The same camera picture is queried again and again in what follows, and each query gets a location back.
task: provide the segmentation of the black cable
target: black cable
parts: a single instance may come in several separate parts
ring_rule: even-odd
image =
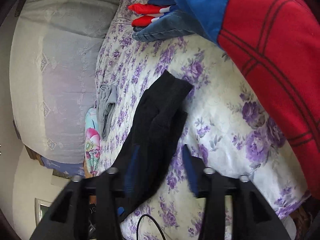
[[[163,232],[162,232],[162,230],[161,230],[161,228],[160,228],[160,226],[159,226],[159,224],[157,223],[157,221],[156,221],[152,216],[150,216],[150,215],[148,215],[148,214],[142,215],[142,216],[140,217],[139,221],[138,221],[138,224],[137,224],[137,240],[139,240],[139,234],[138,234],[139,224],[140,224],[142,218],[144,218],[144,217],[148,217],[148,218],[150,218],[150,219],[154,222],[154,224],[156,225],[156,227],[158,228],[158,230],[159,230],[159,232],[160,232],[160,234],[161,234],[161,236],[162,236],[162,239],[163,239],[163,240],[166,240],[165,237],[164,237],[164,234],[163,234]]]

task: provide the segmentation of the purple flower pattern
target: purple flower pattern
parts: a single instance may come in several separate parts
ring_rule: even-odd
[[[131,36],[123,36],[121,41],[120,41],[121,47],[122,49],[124,49],[125,47],[128,47],[132,44],[132,38]]]
[[[242,117],[252,129],[261,127],[265,122],[263,108],[257,102],[245,102]]]
[[[190,237],[198,236],[201,231],[203,212],[198,212],[197,216],[193,216],[191,219],[192,227],[188,227],[188,232]]]
[[[254,164],[265,164],[268,160],[270,144],[263,128],[251,131],[245,140],[246,158]]]
[[[176,215],[177,215],[177,211],[175,210],[175,207],[174,207],[174,203],[173,202],[170,202],[170,205],[168,206],[166,203],[165,203],[165,200],[163,198],[163,196],[160,196],[159,197],[160,201],[160,207],[161,207],[161,211],[158,211],[159,213],[159,216],[162,218],[163,220],[163,223],[164,223],[164,227],[175,227],[175,228],[178,228],[179,225],[176,221]]]
[[[147,75],[143,79],[141,89],[140,89],[140,97],[142,96],[143,92],[147,89],[149,74],[150,74],[150,70],[148,71]]]
[[[168,69],[169,64],[172,62],[176,53],[176,49],[173,45],[170,45],[167,49],[161,51],[160,60],[156,65],[154,75],[161,75]]]
[[[121,53],[117,49],[112,53],[112,57],[115,59],[119,58],[120,55],[121,55]]]
[[[296,210],[309,196],[307,190],[301,199],[292,196],[292,187],[285,187],[280,192],[281,197],[274,202],[276,214],[280,219],[287,217],[291,212]]]
[[[155,44],[153,44],[153,48],[154,48],[153,54],[155,54],[155,55],[157,54],[162,43],[163,43],[163,40],[158,40],[155,42]]]
[[[144,240],[159,240],[158,237],[152,235],[149,232],[146,232],[146,233],[143,234],[143,239]]]
[[[118,116],[118,121],[117,121],[118,127],[122,125],[123,121],[127,118],[127,116],[128,116],[128,109],[124,110],[124,108],[122,107]]]
[[[208,85],[210,83],[209,75],[204,71],[203,60],[204,50],[194,54],[193,58],[188,58],[188,64],[181,68],[182,75],[180,78],[193,85],[193,89],[187,95],[187,99],[190,101],[195,97],[196,90],[199,90],[203,85]]]
[[[171,172],[168,176],[167,176],[167,185],[169,185],[168,187],[168,193],[170,193],[171,190],[175,190],[175,192],[179,192],[178,188],[177,188],[177,178],[174,176],[173,172]]]
[[[132,96],[131,96],[131,108],[133,108],[134,107],[134,104],[136,103],[136,101],[137,101],[137,97],[136,97],[136,95],[135,94],[132,94]]]
[[[241,113],[245,122],[253,129],[249,134],[241,136],[232,134],[232,144],[237,150],[246,150],[246,158],[251,162],[251,168],[256,170],[265,165],[271,150],[283,147],[286,139],[271,117],[265,121],[265,111],[259,102],[253,100],[253,93],[244,83],[240,84],[240,98],[243,105],[227,104],[232,114]]]
[[[281,148],[286,141],[284,134],[271,117],[267,120],[267,136],[269,142],[278,148]]]

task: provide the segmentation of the denim fabric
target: denim fabric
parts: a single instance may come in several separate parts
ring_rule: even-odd
[[[201,24],[181,10],[173,11],[143,29],[135,28],[134,30],[139,31],[134,31],[132,38],[143,42],[165,40],[195,33],[209,40]]]

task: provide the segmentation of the colorful cloth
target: colorful cloth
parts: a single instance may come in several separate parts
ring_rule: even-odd
[[[320,198],[320,26],[304,0],[175,1],[235,62]]]
[[[177,5],[172,5],[168,7],[155,6],[152,4],[132,4],[128,6],[129,10],[132,10],[136,13],[143,14],[144,16],[135,19],[132,21],[132,27],[144,27],[148,26],[153,22],[158,21],[163,16],[176,11],[179,9]]]
[[[90,108],[85,116],[85,161],[92,176],[98,171],[100,159],[100,135],[97,131],[97,109]]]

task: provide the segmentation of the folded gray cloth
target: folded gray cloth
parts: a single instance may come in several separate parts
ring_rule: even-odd
[[[117,88],[115,85],[101,84],[97,101],[98,133],[103,141],[110,132],[111,119],[117,103]]]

